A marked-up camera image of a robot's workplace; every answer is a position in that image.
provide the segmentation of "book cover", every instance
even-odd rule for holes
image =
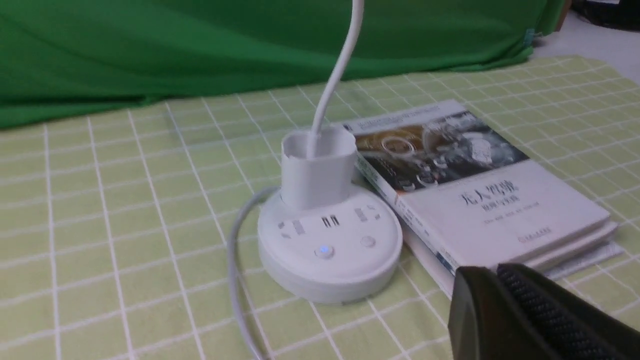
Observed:
[[[609,219],[455,100],[343,125],[358,169],[452,274],[526,262]]]

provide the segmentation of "white power strip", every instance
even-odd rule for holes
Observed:
[[[351,24],[308,131],[282,140],[282,187],[267,188],[239,211],[227,242],[231,304],[254,360],[264,360],[238,299],[236,245],[251,208],[269,192],[258,219],[264,268],[283,288],[311,302],[342,304],[382,290],[397,268],[402,228],[375,194],[351,184],[355,137],[341,126],[322,128],[327,105],[356,45],[364,0],[353,0]]]
[[[283,288],[311,302],[342,304],[382,290],[396,269],[403,238],[388,206],[351,185],[339,204],[291,211],[278,191],[258,220],[260,260]]]

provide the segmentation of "white power cord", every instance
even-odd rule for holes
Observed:
[[[344,45],[342,46],[342,51],[340,52],[340,56],[338,57],[338,61],[333,68],[333,72],[329,77],[329,81],[324,88],[324,92],[320,97],[320,101],[318,102],[316,108],[316,114],[314,116],[313,124],[311,127],[311,131],[309,133],[310,139],[307,145],[307,159],[315,158],[317,151],[317,143],[320,137],[320,130],[322,127],[322,121],[324,119],[324,114],[326,113],[326,108],[329,104],[329,100],[335,91],[344,70],[349,63],[349,59],[351,58],[351,53],[358,42],[358,36],[360,35],[360,27],[362,25],[362,16],[364,13],[364,0],[353,0],[352,10],[351,10],[351,24],[349,25],[349,32],[344,41]],[[268,187],[262,189],[261,191],[253,194],[251,199],[244,204],[244,206],[238,212],[236,219],[234,220],[234,224],[231,228],[231,232],[229,234],[227,240],[227,266],[228,266],[228,282],[229,282],[229,292],[231,295],[231,305],[233,308],[234,316],[236,317],[238,326],[240,328],[240,333],[244,338],[244,342],[247,347],[251,351],[253,355],[253,360],[265,360],[265,357],[262,355],[260,349],[256,345],[253,340],[253,336],[247,324],[244,320],[244,313],[242,310],[242,306],[240,305],[240,300],[238,298],[238,288],[237,288],[237,277],[240,276],[237,271],[236,265],[236,245],[238,233],[240,232],[240,227],[246,218],[247,214],[251,209],[257,205],[260,200],[265,197],[265,195],[271,194],[278,190],[277,186]]]
[[[329,77],[329,81],[324,88],[324,92],[322,93],[322,96],[320,96],[320,101],[316,108],[316,114],[314,115],[314,121],[311,125],[311,132],[309,133],[311,138],[307,145],[307,159],[313,159],[316,156],[318,138],[320,137],[320,128],[322,127],[326,108],[329,105],[329,100],[331,100],[331,96],[333,95],[335,88],[340,83],[340,79],[342,78],[344,70],[349,63],[349,59],[351,58],[351,53],[353,53],[353,49],[358,42],[360,27],[362,26],[362,15],[364,14],[364,0],[353,0],[353,5],[351,6],[351,24],[349,25],[347,39],[344,41],[342,51],[340,52],[338,61],[335,63],[335,67]]]
[[[254,360],[264,360],[264,357],[262,356],[262,353],[260,352],[258,346],[255,344],[253,336],[251,335],[251,332],[249,331],[249,328],[244,321],[244,313],[242,310],[242,306],[240,305],[240,300],[238,298],[237,277],[240,276],[240,274],[238,274],[236,265],[236,245],[240,227],[242,226],[244,218],[246,218],[247,214],[249,214],[249,211],[251,211],[251,209],[256,206],[263,197],[265,197],[266,195],[270,195],[277,190],[278,186],[270,186],[253,194],[251,199],[249,199],[249,201],[247,201],[238,212],[238,215],[234,220],[234,224],[231,227],[229,239],[227,240],[227,276],[229,281],[229,293],[231,294],[231,306],[234,310],[234,316],[236,317],[238,326],[240,327],[240,333],[244,338],[244,342],[253,354]]]

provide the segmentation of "black object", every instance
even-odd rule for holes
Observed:
[[[590,23],[610,29],[640,31],[640,0],[573,0],[572,9]]]
[[[449,335],[455,360],[640,359],[640,332],[519,264],[458,268]]]

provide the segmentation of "book title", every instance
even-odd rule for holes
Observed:
[[[509,180],[488,184],[481,189],[464,192],[460,197],[467,206],[479,206],[485,211],[493,211],[520,201],[518,187]]]

